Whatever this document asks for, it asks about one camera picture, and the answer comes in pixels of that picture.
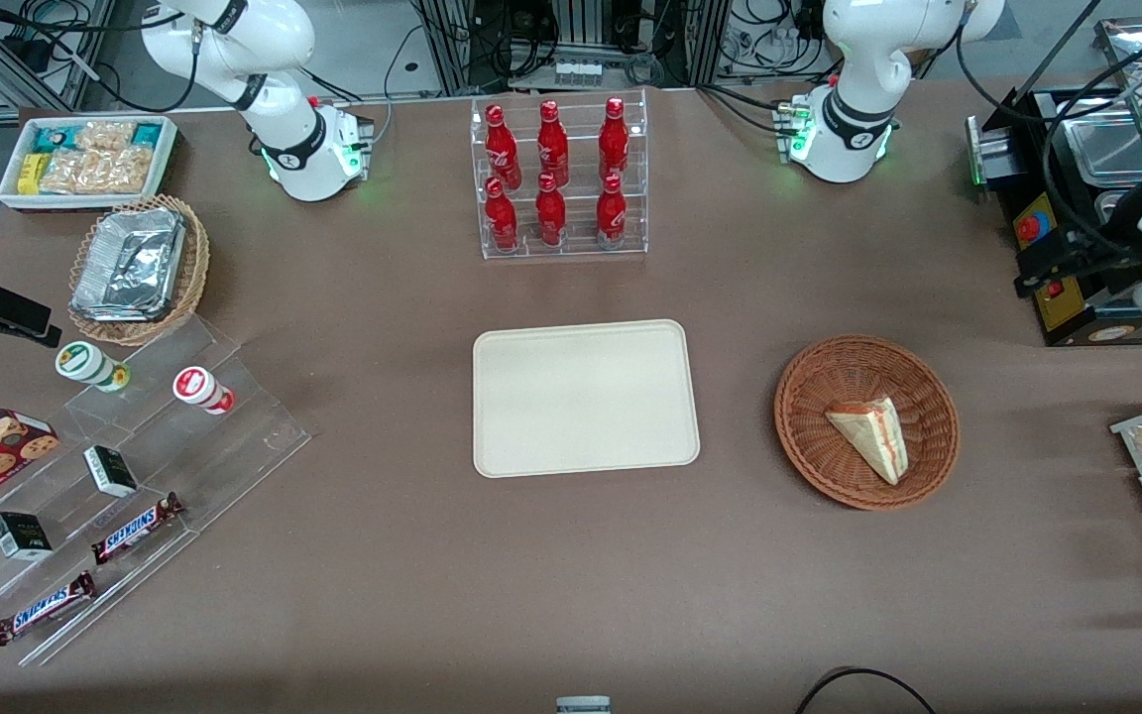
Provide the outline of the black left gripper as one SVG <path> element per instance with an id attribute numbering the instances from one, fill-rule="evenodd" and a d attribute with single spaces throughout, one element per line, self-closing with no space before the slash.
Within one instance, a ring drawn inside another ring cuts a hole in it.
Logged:
<path id="1" fill-rule="evenodd" d="M 1084 279 L 1097 270 L 1101 292 L 1142 294 L 1142 180 L 1116 196 L 1100 232 L 1116 244 L 1109 256 L 1105 247 L 1085 236 L 1042 236 L 1027 244 L 1026 260 L 1018 260 L 1016 297 L 1032 297 L 1047 284 Z"/>

